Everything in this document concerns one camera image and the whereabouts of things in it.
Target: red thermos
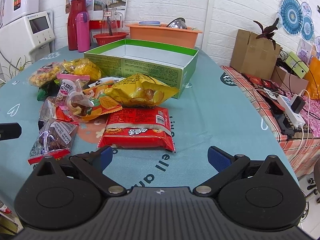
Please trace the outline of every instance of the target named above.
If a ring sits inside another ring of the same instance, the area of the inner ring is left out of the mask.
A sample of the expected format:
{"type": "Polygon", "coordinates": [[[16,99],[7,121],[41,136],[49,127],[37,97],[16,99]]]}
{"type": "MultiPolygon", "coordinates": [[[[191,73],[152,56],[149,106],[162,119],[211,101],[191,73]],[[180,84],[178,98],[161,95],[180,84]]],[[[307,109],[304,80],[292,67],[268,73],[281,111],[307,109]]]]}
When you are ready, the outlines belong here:
{"type": "Polygon", "coordinates": [[[68,17],[68,46],[69,50],[77,50],[77,15],[80,12],[87,12],[85,0],[72,0],[71,11],[68,17]]]}

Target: brown cardboard box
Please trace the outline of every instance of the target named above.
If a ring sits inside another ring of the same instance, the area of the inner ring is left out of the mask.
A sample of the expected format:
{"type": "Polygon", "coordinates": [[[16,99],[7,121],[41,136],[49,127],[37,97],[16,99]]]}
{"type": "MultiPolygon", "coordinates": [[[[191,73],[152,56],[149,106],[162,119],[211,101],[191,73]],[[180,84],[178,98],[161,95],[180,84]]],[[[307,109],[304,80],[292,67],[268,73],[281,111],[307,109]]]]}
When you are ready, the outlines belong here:
{"type": "Polygon", "coordinates": [[[238,30],[235,48],[230,66],[240,73],[269,80],[280,53],[280,45],[273,48],[272,41],[261,38],[258,34],[238,30]]]}
{"type": "Polygon", "coordinates": [[[307,85],[309,83],[308,80],[305,80],[303,78],[299,78],[295,75],[290,75],[287,71],[284,69],[276,66],[271,80],[275,83],[278,84],[278,86],[284,90],[284,91],[290,91],[289,88],[291,89],[291,92],[294,94],[298,94],[301,92],[302,89],[306,89],[307,85]]]}

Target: white device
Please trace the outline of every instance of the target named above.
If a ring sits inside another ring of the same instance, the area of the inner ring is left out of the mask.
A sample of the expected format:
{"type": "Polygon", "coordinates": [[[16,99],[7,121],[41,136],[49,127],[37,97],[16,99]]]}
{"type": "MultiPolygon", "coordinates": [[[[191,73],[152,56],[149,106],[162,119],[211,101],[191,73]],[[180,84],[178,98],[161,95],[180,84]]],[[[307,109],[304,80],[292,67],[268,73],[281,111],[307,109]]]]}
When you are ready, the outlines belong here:
{"type": "Polygon", "coordinates": [[[5,0],[3,26],[25,15],[39,11],[39,0],[5,0]]]}
{"type": "Polygon", "coordinates": [[[284,97],[282,95],[279,95],[277,98],[277,101],[281,106],[284,107],[285,113],[288,115],[290,118],[291,122],[293,123],[294,127],[303,127],[305,125],[305,121],[303,120],[302,116],[300,114],[296,114],[292,109],[291,109],[291,104],[290,104],[290,99],[287,97],[284,97]]]}
{"type": "MultiPolygon", "coordinates": [[[[0,65],[5,81],[10,80],[9,66],[35,61],[50,54],[49,43],[55,39],[47,12],[24,16],[0,28],[0,65]]],[[[11,72],[18,74],[13,66],[11,72]]]]}

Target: black circle print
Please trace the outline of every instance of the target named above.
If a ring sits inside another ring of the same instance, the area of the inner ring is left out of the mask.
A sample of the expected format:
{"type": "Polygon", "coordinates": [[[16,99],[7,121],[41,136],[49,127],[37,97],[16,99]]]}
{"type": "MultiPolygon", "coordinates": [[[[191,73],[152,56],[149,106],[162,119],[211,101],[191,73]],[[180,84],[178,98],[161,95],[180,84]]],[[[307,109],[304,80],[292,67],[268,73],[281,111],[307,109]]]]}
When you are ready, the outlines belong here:
{"type": "Polygon", "coordinates": [[[231,80],[231,78],[225,72],[221,75],[220,80],[222,81],[222,83],[228,86],[231,86],[231,87],[236,86],[236,84],[231,80]]]}

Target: blue tablecloth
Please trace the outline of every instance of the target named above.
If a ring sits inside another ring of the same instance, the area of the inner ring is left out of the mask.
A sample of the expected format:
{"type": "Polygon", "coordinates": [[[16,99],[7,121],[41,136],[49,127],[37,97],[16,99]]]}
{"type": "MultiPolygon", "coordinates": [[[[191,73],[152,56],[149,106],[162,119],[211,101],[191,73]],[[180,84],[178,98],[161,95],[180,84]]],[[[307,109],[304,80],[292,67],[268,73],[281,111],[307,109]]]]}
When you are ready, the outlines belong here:
{"type": "MultiPolygon", "coordinates": [[[[28,84],[28,77],[53,61],[80,57],[82,53],[64,47],[29,66],[0,89],[0,123],[18,122],[22,127],[20,138],[0,141],[0,200],[11,209],[15,195],[32,172],[27,159],[38,136],[37,122],[42,105],[36,100],[38,88],[28,84]]],[[[120,149],[104,174],[124,187],[144,184],[193,189],[217,173],[207,160],[207,151],[212,145],[231,155],[245,154],[252,160],[278,155],[296,179],[284,152],[260,115],[203,51],[199,52],[196,71],[180,99],[170,98],[161,106],[169,109],[177,152],[120,149]]],[[[77,136],[72,154],[96,147],[96,143],[85,142],[77,136]]]]}

